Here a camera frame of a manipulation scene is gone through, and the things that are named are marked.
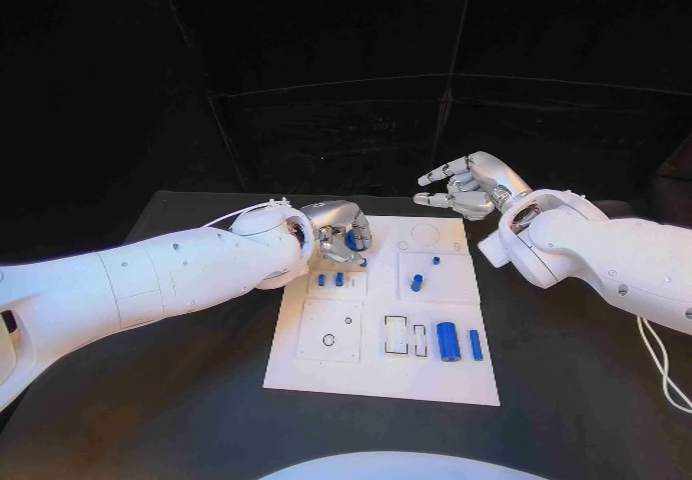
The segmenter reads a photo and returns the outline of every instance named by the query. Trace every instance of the white cable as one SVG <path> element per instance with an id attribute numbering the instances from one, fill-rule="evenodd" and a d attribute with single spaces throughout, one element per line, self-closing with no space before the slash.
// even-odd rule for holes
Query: white cable
<path id="1" fill-rule="evenodd" d="M 251 207 L 248 208 L 244 208 L 242 210 L 238 210 L 232 213 L 228 213 L 226 215 L 224 215 L 222 217 L 219 217 L 216 220 L 212 220 L 209 223 L 206 223 L 205 225 L 202 225 L 203 227 L 211 227 L 215 223 L 219 223 L 222 220 L 225 220 L 226 218 L 232 217 L 234 215 L 239 215 L 241 213 L 245 213 L 248 212 L 250 210 L 254 210 L 255 208 L 260 208 L 260 207 L 267 207 L 268 205 L 271 206 L 275 206 L 275 205 L 288 205 L 291 206 L 291 203 L 284 199 L 284 200 L 280 200 L 278 202 L 275 202 L 274 200 L 270 200 L 268 202 L 264 202 L 261 203 L 260 205 L 252 205 Z"/>
<path id="2" fill-rule="evenodd" d="M 670 402 L 670 404 L 673 405 L 673 407 L 679 408 L 683 412 L 692 413 L 692 402 L 689 401 L 688 396 L 682 393 L 682 390 L 678 388 L 678 385 L 675 384 L 675 382 L 670 380 L 670 377 L 669 377 L 670 365 L 669 365 L 669 361 L 668 361 L 668 351 L 666 351 L 666 347 L 663 345 L 663 341 L 660 340 L 659 335 L 653 331 L 653 327 L 649 324 L 649 320 L 646 318 L 642 318 L 639 315 L 637 315 L 637 325 L 639 325 L 639 333 L 642 334 L 642 340 L 645 341 L 646 348 L 649 349 L 649 353 L 652 354 L 652 358 L 653 358 L 653 362 L 656 363 L 656 367 L 659 367 L 659 372 L 660 372 L 662 379 L 663 379 L 663 395 L 666 396 L 666 399 Z M 659 343 L 660 353 L 662 353 L 662 357 L 663 357 L 663 366 L 660 365 L 660 361 L 659 361 L 659 358 L 656 357 L 656 353 L 653 351 L 652 344 L 649 343 L 649 339 L 646 338 L 646 333 L 645 333 L 645 328 L 643 328 L 645 325 L 646 325 L 646 328 L 647 328 L 653 338 L 656 339 L 656 342 Z M 673 390 L 676 391 L 681 398 L 685 400 L 685 403 L 688 404 L 689 408 L 683 407 L 670 398 L 670 392 L 668 390 L 669 386 L 673 387 Z"/>

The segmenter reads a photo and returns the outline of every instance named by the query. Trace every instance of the silver robot hand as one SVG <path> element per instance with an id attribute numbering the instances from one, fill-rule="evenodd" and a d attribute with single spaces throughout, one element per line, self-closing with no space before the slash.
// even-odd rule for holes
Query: silver robot hand
<path id="1" fill-rule="evenodd" d="M 300 211 L 313 223 L 322 256 L 365 267 L 366 260 L 358 252 L 371 248 L 372 236 L 361 207 L 346 200 L 332 200 L 307 205 Z"/>
<path id="2" fill-rule="evenodd" d="M 418 179 L 418 185 L 430 185 L 448 177 L 448 193 L 417 193 L 414 202 L 451 207 L 467 220 L 483 220 L 493 208 L 505 212 L 532 191 L 505 162 L 486 152 L 446 163 Z"/>

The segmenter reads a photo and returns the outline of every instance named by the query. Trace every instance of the rectangular hole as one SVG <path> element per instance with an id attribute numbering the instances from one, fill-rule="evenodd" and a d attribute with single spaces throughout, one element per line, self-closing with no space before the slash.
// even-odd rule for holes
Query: rectangular hole
<path id="1" fill-rule="evenodd" d="M 7 332 L 13 333 L 15 330 L 17 329 L 17 321 L 15 320 L 15 314 L 12 313 L 10 310 L 6 310 L 4 312 L 0 313 L 3 316 L 3 322 L 4 326 L 7 327 Z"/>

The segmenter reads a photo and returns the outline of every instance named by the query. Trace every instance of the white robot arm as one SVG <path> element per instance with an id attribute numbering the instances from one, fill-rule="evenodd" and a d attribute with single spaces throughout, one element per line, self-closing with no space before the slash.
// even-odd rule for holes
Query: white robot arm
<path id="1" fill-rule="evenodd" d="M 448 176 L 448 195 L 420 193 L 414 201 L 451 206 L 469 220 L 497 208 L 497 231 L 479 244 L 496 267 L 512 262 L 541 288 L 581 278 L 611 305 L 692 334 L 691 230 L 637 218 L 610 220 L 570 191 L 534 192 L 484 152 L 433 170 L 418 183 Z"/>
<path id="2" fill-rule="evenodd" d="M 229 231 L 213 223 L 111 250 L 0 267 L 0 311 L 13 324 L 7 329 L 0 322 L 0 410 L 66 353 L 254 288 L 281 287 L 307 273 L 313 252 L 365 266 L 346 247 L 349 236 L 358 250 L 371 246 L 352 202 L 296 210 L 271 201 L 242 211 Z"/>

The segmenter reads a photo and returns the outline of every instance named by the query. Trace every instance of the black tablecloth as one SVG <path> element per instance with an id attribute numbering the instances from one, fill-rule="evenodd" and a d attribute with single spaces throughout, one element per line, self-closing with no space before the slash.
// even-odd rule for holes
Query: black tablecloth
<path id="1" fill-rule="evenodd" d="M 128 242 L 267 198 L 159 192 Z M 352 200 L 373 215 L 453 216 L 405 198 Z M 541 290 L 495 269 L 476 247 L 493 220 L 466 228 L 500 407 L 262 389 L 283 290 L 255 290 L 58 361 L 2 434 L 0 477 L 245 479 L 326 455 L 405 450 L 561 479 L 691 478 L 692 416 L 666 403 L 634 317 L 578 280 Z M 692 337 L 657 330 L 692 390 Z"/>

